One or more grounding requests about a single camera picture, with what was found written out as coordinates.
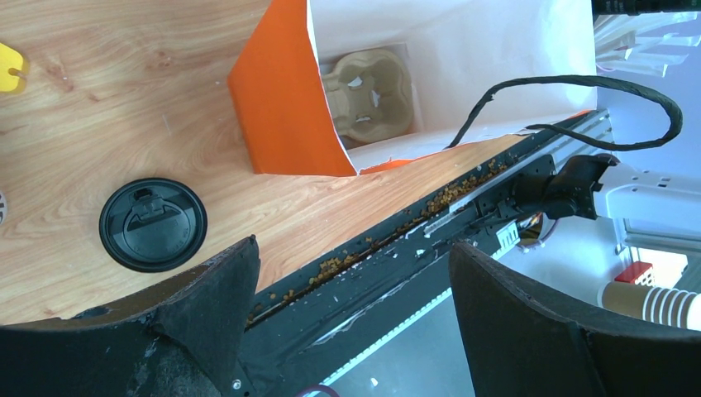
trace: wooden table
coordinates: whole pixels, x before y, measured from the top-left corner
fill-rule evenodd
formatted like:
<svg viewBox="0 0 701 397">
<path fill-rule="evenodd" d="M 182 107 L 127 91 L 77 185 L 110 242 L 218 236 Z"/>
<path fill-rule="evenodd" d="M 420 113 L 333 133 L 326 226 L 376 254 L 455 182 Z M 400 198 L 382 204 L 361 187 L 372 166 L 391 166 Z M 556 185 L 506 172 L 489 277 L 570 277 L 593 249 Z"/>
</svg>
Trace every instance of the wooden table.
<svg viewBox="0 0 701 397">
<path fill-rule="evenodd" d="M 250 234 L 262 289 L 518 141 L 359 178 L 253 175 L 225 80 L 267 3 L 0 5 L 0 42 L 31 60 L 27 90 L 0 97 L 0 323 L 73 316 Z M 98 235 L 107 198 L 152 176 L 190 186 L 209 218 L 199 253 L 155 275 L 118 265 Z"/>
</svg>

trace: gray floor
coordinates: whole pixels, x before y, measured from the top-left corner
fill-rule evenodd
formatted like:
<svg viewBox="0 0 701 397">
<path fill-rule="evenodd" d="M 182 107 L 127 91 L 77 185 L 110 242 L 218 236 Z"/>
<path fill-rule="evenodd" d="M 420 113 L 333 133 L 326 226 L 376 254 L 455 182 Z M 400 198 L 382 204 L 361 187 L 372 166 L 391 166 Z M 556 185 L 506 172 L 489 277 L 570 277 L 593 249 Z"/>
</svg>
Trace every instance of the gray floor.
<svg viewBox="0 0 701 397">
<path fill-rule="evenodd" d="M 341 397 L 474 396 L 452 296 L 331 387 Z"/>
</svg>

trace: stack of paper cups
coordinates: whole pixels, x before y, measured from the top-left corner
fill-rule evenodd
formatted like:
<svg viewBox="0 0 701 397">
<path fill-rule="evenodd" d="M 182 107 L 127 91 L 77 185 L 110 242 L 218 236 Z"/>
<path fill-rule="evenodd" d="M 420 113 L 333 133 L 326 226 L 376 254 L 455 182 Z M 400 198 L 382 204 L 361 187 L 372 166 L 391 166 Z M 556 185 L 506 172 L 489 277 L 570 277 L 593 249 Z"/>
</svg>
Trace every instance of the stack of paper cups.
<svg viewBox="0 0 701 397">
<path fill-rule="evenodd" d="M 599 291 L 598 305 L 652 323 L 701 331 L 701 299 L 693 292 L 614 281 Z"/>
<path fill-rule="evenodd" d="M 0 192 L 0 225 L 7 218 L 7 200 L 5 200 L 5 195 Z"/>
</svg>

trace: yellow object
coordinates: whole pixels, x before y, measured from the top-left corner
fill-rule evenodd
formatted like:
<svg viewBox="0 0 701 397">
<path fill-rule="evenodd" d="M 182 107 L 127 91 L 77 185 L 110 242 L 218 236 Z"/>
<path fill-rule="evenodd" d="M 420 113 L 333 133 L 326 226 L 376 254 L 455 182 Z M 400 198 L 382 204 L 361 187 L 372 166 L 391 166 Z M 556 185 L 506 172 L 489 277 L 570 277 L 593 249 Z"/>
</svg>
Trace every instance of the yellow object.
<svg viewBox="0 0 701 397">
<path fill-rule="evenodd" d="M 29 61 L 12 48 L 0 43 L 0 93 L 21 93 L 26 87 Z"/>
</svg>

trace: purple cable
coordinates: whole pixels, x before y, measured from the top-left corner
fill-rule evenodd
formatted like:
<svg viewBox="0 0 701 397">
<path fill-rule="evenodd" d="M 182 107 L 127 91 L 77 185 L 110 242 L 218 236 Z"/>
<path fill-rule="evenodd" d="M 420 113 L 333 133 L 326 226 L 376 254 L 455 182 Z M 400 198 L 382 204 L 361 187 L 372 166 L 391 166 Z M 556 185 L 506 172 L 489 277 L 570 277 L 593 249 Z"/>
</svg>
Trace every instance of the purple cable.
<svg viewBox="0 0 701 397">
<path fill-rule="evenodd" d="M 315 391 L 318 391 L 320 393 L 326 393 L 330 397 L 340 397 L 338 393 L 334 391 L 334 389 L 326 385 L 309 386 L 307 389 L 304 389 L 297 393 L 294 397 L 304 397 L 305 395 L 308 395 L 309 393 L 313 393 Z"/>
</svg>

